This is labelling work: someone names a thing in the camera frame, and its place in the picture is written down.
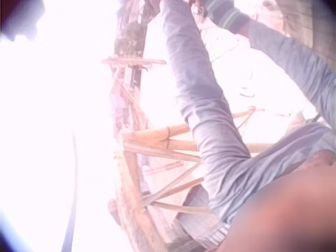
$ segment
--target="cable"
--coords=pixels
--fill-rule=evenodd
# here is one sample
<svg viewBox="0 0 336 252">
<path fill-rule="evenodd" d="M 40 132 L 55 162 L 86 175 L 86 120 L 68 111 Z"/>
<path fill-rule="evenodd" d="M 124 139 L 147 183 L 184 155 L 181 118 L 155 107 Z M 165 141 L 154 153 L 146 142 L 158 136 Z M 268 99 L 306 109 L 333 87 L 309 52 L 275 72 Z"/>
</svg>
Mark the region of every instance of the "cable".
<svg viewBox="0 0 336 252">
<path fill-rule="evenodd" d="M 77 152 L 77 141 L 74 131 L 71 131 L 72 135 L 72 148 L 75 162 L 75 172 L 74 172 L 74 182 L 73 182 L 73 196 L 72 196 L 72 206 L 69 216 L 68 226 L 63 240 L 61 252 L 71 252 L 72 242 L 74 239 L 75 222 L 76 222 L 76 212 L 77 212 L 77 198 L 78 198 L 78 152 Z"/>
</svg>

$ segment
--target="wooden pole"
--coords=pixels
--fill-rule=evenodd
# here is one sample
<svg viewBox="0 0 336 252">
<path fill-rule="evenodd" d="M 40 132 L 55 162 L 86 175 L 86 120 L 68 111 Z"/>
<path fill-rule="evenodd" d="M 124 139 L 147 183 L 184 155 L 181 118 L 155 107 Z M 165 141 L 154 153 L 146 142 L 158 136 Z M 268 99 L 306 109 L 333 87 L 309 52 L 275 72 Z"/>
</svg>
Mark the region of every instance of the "wooden pole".
<svg viewBox="0 0 336 252">
<path fill-rule="evenodd" d="M 175 160 L 191 161 L 191 162 L 199 162 L 201 160 L 199 156 L 184 154 L 181 152 L 176 152 L 176 151 L 171 151 L 171 150 L 159 149 L 153 146 L 146 145 L 142 142 L 132 141 L 132 140 L 124 140 L 123 148 L 125 151 L 143 154 L 147 156 L 156 156 L 159 158 L 164 157 L 166 159 L 175 159 Z"/>
<path fill-rule="evenodd" d="M 272 145 L 272 143 L 246 143 L 250 153 L 261 153 Z M 168 150 L 198 151 L 197 144 L 194 141 L 168 139 L 153 143 L 153 146 Z"/>
<path fill-rule="evenodd" d="M 194 141 L 184 141 L 167 139 L 157 143 L 153 143 L 154 146 L 162 149 L 168 150 L 179 150 L 179 151 L 198 151 L 196 142 Z"/>
<path fill-rule="evenodd" d="M 173 188 L 179 182 L 181 182 L 186 177 L 188 177 L 190 174 L 192 174 L 192 172 L 195 171 L 196 168 L 199 167 L 199 165 L 200 165 L 200 163 L 195 164 L 193 167 L 191 167 L 186 172 L 182 173 L 179 177 L 177 177 L 176 179 L 174 179 L 171 183 L 169 183 L 168 185 L 166 185 L 165 187 L 163 187 L 161 190 L 159 190 L 158 192 L 156 192 L 156 193 L 154 193 L 152 195 L 149 195 L 148 197 L 144 198 L 143 199 L 143 205 L 144 206 L 148 206 L 152 202 L 157 201 L 164 194 L 168 193 L 171 188 Z"/>
<path fill-rule="evenodd" d="M 123 152 L 115 155 L 115 194 L 120 224 L 134 251 L 167 252 L 166 245 L 148 210 L 142 206 L 141 193 L 133 182 Z"/>
<path fill-rule="evenodd" d="M 149 144 L 160 142 L 189 131 L 190 129 L 186 124 L 179 124 L 170 127 L 131 132 L 128 138 Z"/>
<path fill-rule="evenodd" d="M 162 199 L 162 198 L 166 198 L 169 197 L 171 195 L 174 195 L 176 193 L 182 192 L 184 190 L 187 190 L 189 188 L 193 188 L 194 186 L 200 185 L 202 182 L 204 181 L 204 178 L 200 177 L 199 179 L 196 180 L 192 180 L 188 183 L 185 183 L 183 185 L 177 186 L 169 191 L 167 191 L 166 193 L 163 193 L 161 196 L 159 196 L 156 201 Z M 152 196 L 152 195 L 146 195 L 145 197 L 143 197 L 143 201 L 148 200 L 148 198 Z"/>
<path fill-rule="evenodd" d="M 177 206 L 162 202 L 152 202 L 152 206 L 156 206 L 163 209 L 177 211 L 179 213 L 186 214 L 211 214 L 211 211 L 207 207 L 194 207 L 194 206 Z"/>
</svg>

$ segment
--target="person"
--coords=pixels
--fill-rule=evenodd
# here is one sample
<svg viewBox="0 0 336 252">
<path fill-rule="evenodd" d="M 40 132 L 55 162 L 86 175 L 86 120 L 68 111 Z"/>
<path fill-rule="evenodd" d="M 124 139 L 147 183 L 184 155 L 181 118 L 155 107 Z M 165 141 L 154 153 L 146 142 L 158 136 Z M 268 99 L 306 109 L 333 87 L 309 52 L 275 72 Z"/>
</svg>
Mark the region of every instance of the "person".
<svg viewBox="0 0 336 252">
<path fill-rule="evenodd" d="M 231 0 L 203 0 L 219 27 L 249 39 L 298 85 L 330 127 L 307 124 L 251 157 L 234 125 L 190 7 L 162 0 L 163 33 L 176 78 L 176 101 L 192 130 L 205 169 L 209 208 L 229 225 L 244 203 L 265 185 L 295 171 L 336 161 L 336 76 L 299 41 L 251 20 Z"/>
</svg>

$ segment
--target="sky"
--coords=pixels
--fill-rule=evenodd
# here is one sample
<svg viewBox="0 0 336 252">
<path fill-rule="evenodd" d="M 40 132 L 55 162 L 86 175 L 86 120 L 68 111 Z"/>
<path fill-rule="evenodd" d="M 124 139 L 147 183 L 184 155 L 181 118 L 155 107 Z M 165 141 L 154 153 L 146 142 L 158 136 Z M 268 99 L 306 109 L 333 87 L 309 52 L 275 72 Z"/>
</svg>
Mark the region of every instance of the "sky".
<svg viewBox="0 0 336 252">
<path fill-rule="evenodd" d="M 70 214 L 75 133 L 79 191 L 73 250 L 131 251 L 107 210 L 113 193 L 109 67 L 118 1 L 45 0 L 34 41 L 0 44 L 0 209 L 26 247 L 60 251 Z"/>
</svg>

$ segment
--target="bamboo frame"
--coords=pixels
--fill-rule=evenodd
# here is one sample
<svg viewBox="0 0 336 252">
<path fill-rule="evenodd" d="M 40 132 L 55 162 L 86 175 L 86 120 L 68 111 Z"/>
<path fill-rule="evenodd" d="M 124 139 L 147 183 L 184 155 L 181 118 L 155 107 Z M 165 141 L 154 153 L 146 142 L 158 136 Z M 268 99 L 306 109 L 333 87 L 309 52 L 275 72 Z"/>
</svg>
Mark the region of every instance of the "bamboo frame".
<svg viewBox="0 0 336 252">
<path fill-rule="evenodd" d="M 200 185 L 203 181 L 204 181 L 204 178 L 203 178 L 203 177 L 200 177 L 199 179 L 192 180 L 192 181 L 190 181 L 190 182 L 188 182 L 188 183 L 185 183 L 185 184 L 183 184 L 183 185 L 174 187 L 173 189 L 170 189 L 170 190 L 168 190 L 167 192 L 163 193 L 161 196 L 159 196 L 159 197 L 156 199 L 156 201 L 161 200 L 161 199 L 166 198 L 166 197 L 169 197 L 169 196 L 174 195 L 174 194 L 176 194 L 176 193 L 182 192 L 182 191 L 184 191 L 184 190 L 193 188 L 194 186 Z M 144 201 L 148 200 L 148 198 L 149 198 L 150 196 L 152 196 L 152 195 L 146 195 L 146 196 L 143 198 Z"/>
<path fill-rule="evenodd" d="M 164 188 L 162 188 L 158 192 L 156 192 L 156 193 L 154 193 L 154 194 L 152 194 L 152 195 L 144 198 L 143 199 L 143 205 L 144 206 L 148 206 L 152 202 L 161 199 L 164 194 L 168 193 L 169 190 L 171 188 L 173 188 L 173 186 L 177 185 L 179 182 L 181 182 L 186 177 L 188 177 L 190 174 L 192 174 L 192 172 L 195 171 L 199 167 L 199 165 L 200 165 L 200 163 L 196 163 L 193 167 L 191 167 L 186 172 L 182 173 L 179 177 L 177 177 L 176 179 L 174 179 L 171 183 L 169 183 L 168 185 L 166 185 Z"/>
<path fill-rule="evenodd" d="M 151 215 L 142 207 L 140 190 L 133 182 L 129 165 L 135 162 L 127 162 L 127 159 L 134 158 L 135 154 L 125 154 L 127 153 L 118 152 L 115 157 L 118 168 L 115 192 L 121 227 L 126 232 L 134 251 L 167 252 Z"/>
</svg>

